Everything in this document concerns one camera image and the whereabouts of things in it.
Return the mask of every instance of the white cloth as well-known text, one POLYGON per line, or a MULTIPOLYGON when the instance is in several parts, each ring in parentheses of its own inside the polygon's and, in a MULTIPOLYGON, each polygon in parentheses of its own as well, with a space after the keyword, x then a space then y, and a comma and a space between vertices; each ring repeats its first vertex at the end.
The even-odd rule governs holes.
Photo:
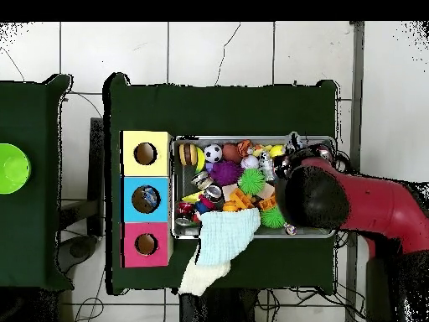
POLYGON ((194 255, 189 260, 178 293, 191 293, 196 296, 201 296, 205 289, 214 283, 216 279, 224 277, 230 271, 230 262, 213 266, 200 266, 195 264, 198 250, 199 247, 197 247, 194 255))

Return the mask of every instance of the green table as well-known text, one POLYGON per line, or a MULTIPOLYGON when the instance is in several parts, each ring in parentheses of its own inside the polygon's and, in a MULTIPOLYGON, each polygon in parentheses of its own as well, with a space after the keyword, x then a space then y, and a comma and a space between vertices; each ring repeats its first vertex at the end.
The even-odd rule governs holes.
MULTIPOLYGON (((301 135, 335 137, 336 85, 259 88, 131 86, 121 73, 103 88, 106 145, 107 269, 109 293, 124 288, 176 288, 197 241, 175 240, 168 267, 121 268, 119 132, 166 131, 182 135, 301 135)), ((334 237, 255 239, 231 262, 217 288, 319 286, 333 292, 334 237)))
POLYGON ((59 104, 68 75, 45 83, 0 81, 0 143, 28 156, 27 184, 0 195, 0 286, 72 288, 55 265, 59 227, 59 104))

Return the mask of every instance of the white toy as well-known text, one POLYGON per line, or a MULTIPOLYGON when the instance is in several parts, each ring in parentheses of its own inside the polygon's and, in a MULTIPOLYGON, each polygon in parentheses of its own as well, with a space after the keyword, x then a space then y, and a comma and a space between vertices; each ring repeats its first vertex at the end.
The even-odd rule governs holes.
POLYGON ((248 155, 241 160, 240 165, 243 169, 258 168, 259 159, 253 155, 248 155))
POLYGON ((204 156, 207 162, 219 162, 222 159, 222 148, 217 144, 210 144, 204 149, 204 156))

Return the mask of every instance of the green bowl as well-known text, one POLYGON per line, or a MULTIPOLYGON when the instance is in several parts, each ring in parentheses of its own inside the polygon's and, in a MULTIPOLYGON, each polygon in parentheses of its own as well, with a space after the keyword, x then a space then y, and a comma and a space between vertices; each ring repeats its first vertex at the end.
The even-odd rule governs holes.
POLYGON ((21 189, 30 176, 30 162, 21 149, 0 143, 0 194, 12 194, 21 189))

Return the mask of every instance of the soccer ball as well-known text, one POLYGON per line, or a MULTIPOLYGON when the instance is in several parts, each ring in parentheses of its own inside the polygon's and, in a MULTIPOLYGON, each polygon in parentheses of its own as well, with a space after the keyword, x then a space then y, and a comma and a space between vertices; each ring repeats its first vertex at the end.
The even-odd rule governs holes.
POLYGON ((217 144, 210 144, 204 149, 204 156, 207 162, 219 162, 222 159, 222 148, 217 144))

